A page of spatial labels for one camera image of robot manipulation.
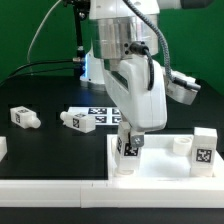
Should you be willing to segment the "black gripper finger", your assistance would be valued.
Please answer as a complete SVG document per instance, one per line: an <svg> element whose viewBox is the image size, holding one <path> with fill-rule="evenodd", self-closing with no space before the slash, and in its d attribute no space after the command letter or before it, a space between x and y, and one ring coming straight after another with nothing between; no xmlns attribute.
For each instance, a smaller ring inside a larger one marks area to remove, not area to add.
<svg viewBox="0 0 224 224"><path fill-rule="evenodd" d="M139 148L144 146L144 134L140 132L130 133L130 144L134 148Z"/></svg>

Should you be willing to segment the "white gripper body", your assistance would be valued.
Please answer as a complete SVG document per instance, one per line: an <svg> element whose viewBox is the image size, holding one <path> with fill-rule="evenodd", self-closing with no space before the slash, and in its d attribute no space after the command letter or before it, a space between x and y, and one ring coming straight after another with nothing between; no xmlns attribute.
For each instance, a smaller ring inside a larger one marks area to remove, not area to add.
<svg viewBox="0 0 224 224"><path fill-rule="evenodd" d="M200 90L195 79L173 71L175 83L164 78L156 61L154 85L148 89L150 69L146 58L121 60L117 71L104 71L106 90L121 114L137 132L161 130L167 122L166 95L191 104Z"/></svg>

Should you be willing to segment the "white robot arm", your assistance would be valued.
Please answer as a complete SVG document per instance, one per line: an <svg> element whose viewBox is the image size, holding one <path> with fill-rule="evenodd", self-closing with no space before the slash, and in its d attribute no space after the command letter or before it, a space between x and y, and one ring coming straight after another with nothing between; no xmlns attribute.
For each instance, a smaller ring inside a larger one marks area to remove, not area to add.
<svg viewBox="0 0 224 224"><path fill-rule="evenodd" d="M119 133L133 148L167 122L166 97L191 104L200 86L171 69L168 43L157 25L163 9L205 8L214 0L85 0L93 56L106 91L124 117Z"/></svg>

